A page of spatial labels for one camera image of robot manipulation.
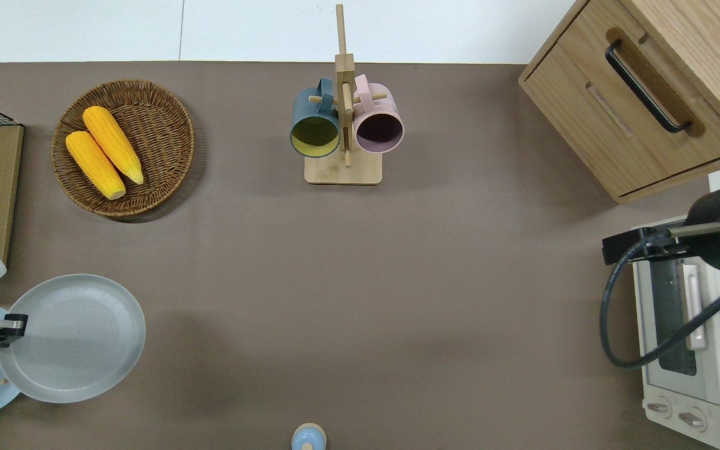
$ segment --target gray plate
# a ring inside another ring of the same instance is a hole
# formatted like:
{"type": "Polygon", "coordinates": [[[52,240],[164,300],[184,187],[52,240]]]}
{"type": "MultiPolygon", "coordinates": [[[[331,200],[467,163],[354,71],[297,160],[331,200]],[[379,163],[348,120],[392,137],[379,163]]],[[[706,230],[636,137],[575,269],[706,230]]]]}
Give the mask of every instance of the gray plate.
{"type": "Polygon", "coordinates": [[[146,338],[134,296],[94,274],[42,282],[9,312],[29,319],[24,337],[0,349],[0,365],[15,387],[38,401],[71,403],[105,393],[134,367],[146,338]]]}

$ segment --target brown table surface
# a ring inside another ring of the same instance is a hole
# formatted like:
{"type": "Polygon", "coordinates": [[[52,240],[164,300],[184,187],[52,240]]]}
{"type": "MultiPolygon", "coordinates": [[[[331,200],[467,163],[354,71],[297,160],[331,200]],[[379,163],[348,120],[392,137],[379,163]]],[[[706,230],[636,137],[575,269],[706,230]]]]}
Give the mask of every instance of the brown table surface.
{"type": "MultiPolygon", "coordinates": [[[[0,64],[26,125],[0,305],[61,274],[128,288],[146,347],[77,404],[18,396],[0,448],[705,448],[646,419],[639,371],[598,339],[600,239],[684,214],[698,179],[617,206],[517,84],[522,66],[357,64],[405,139],[376,187],[312,186],[291,103],[331,64],[0,64]],[[63,111],[99,83],[174,92],[196,126],[182,189],[142,222],[83,211],[51,166],[63,111]]],[[[637,348],[631,280],[612,335],[637,348]]]]}

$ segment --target yellow corn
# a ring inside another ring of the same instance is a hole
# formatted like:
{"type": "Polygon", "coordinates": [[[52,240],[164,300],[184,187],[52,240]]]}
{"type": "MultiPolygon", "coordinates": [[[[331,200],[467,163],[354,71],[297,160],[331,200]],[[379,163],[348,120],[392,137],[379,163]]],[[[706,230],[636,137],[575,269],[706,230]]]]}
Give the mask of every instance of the yellow corn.
{"type": "Polygon", "coordinates": [[[94,137],[87,131],[74,131],[66,136],[66,148],[79,168],[109,200],[123,197],[124,182],[118,176],[94,137]]]}
{"type": "Polygon", "coordinates": [[[112,164],[136,184],[143,184],[141,162],[111,112],[102,106],[90,106],[82,120],[112,164]]]}

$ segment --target mug rack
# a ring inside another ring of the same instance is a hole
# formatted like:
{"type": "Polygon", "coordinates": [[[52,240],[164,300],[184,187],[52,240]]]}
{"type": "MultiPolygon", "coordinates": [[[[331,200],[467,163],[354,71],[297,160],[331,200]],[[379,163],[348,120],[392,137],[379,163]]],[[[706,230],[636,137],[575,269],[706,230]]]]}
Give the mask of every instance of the mug rack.
{"type": "MultiPolygon", "coordinates": [[[[352,97],[357,89],[354,82],[354,55],[346,53],[346,30],[343,23],[343,5],[336,7],[337,43],[339,53],[335,55],[335,80],[337,119],[340,125],[338,150],[324,157],[305,157],[305,180],[311,184],[359,184],[374,185],[383,181],[383,156],[359,149],[355,144],[352,117],[358,97],[352,97]]],[[[383,99],[377,94],[373,99],[383,99]]],[[[311,96],[309,100],[320,103],[321,97],[311,96]]]]}

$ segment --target woven basket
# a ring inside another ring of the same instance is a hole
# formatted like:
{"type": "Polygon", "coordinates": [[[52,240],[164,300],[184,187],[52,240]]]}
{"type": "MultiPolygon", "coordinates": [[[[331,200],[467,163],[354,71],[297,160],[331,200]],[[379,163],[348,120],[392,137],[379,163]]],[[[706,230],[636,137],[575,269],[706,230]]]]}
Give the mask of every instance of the woven basket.
{"type": "Polygon", "coordinates": [[[83,209],[113,218],[145,213],[168,199],[193,157],[194,126],[185,106],[171,92],[143,80],[117,80],[91,89],[62,115],[52,140],[52,167],[62,190],[83,209]],[[106,199],[66,149],[66,136],[85,130],[83,111],[92,105],[108,108],[141,162],[143,184],[119,173],[126,186],[120,199],[106,199]]]}

